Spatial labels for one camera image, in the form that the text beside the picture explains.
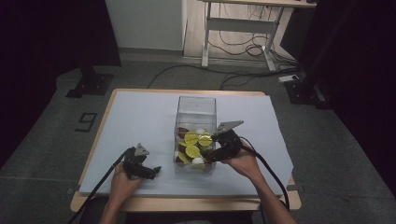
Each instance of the clear plastic box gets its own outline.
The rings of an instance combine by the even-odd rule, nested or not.
[[[177,173],[213,173],[216,163],[205,161],[201,152],[215,149],[211,135],[217,128],[216,122],[215,98],[179,97],[174,156]]]

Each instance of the desk leg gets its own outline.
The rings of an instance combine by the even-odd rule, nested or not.
[[[206,26],[205,26],[205,41],[204,48],[202,49],[202,67],[207,68],[209,66],[209,23],[210,23],[210,10],[212,4],[207,3],[207,15],[206,15]]]
[[[270,49],[271,46],[274,42],[274,38],[276,35],[276,31],[277,31],[277,27],[279,26],[279,22],[280,22],[280,18],[282,17],[283,14],[283,7],[279,7],[279,11],[277,12],[277,16],[276,16],[276,20],[274,21],[274,26],[272,28],[271,34],[270,34],[270,38],[267,41],[267,44],[265,45],[265,47],[262,47],[263,53],[264,53],[264,57],[265,57],[265,61],[267,61],[267,65],[268,68],[270,69],[271,72],[275,72],[276,68],[274,66],[274,62],[273,59],[270,55]]]

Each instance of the black curtain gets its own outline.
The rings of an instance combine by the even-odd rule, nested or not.
[[[300,59],[394,195],[395,24],[394,1],[321,1]]]
[[[120,66],[104,0],[0,1],[0,166],[81,62]]]

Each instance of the white wall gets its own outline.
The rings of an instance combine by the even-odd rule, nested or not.
[[[182,50],[186,0],[106,0],[119,48]]]

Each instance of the desk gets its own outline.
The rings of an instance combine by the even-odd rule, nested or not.
[[[268,68],[271,72],[275,72],[276,68],[272,57],[270,56],[270,49],[274,42],[277,27],[280,18],[282,17],[284,7],[315,7],[316,4],[308,4],[306,0],[201,0],[208,3],[205,27],[205,41],[202,55],[202,67],[208,67],[209,60],[209,31],[230,31],[254,34],[268,34],[269,39],[266,46],[262,47],[263,55],[267,61]],[[226,3],[226,4],[242,4],[242,5],[257,5],[279,7],[279,10],[274,21],[250,21],[237,20],[225,18],[212,18],[210,16],[212,3]]]
[[[79,184],[81,185],[85,174],[87,173],[89,164],[92,160],[92,155],[97,149],[97,145],[103,129],[106,124],[106,120],[109,117],[111,106],[115,102],[115,97],[118,92],[163,92],[163,93],[178,93],[178,94],[210,94],[210,95],[229,95],[229,96],[264,96],[262,92],[251,92],[251,91],[165,91],[165,90],[115,90],[110,98],[104,118],[99,127],[96,138],[93,142],[92,150],[89,158],[87,159],[86,166],[82,173]],[[75,192],[73,200],[71,202],[71,209],[77,211],[81,205],[85,202],[88,193]],[[301,206],[301,201],[297,191],[290,191],[290,208],[298,209]],[[221,197],[189,197],[189,196],[144,196],[135,195],[133,198],[128,200],[123,207],[123,211],[136,211],[136,212],[158,212],[158,211],[234,211],[234,210],[258,210],[260,201],[257,196],[254,197],[234,197],[234,196],[221,196]]]

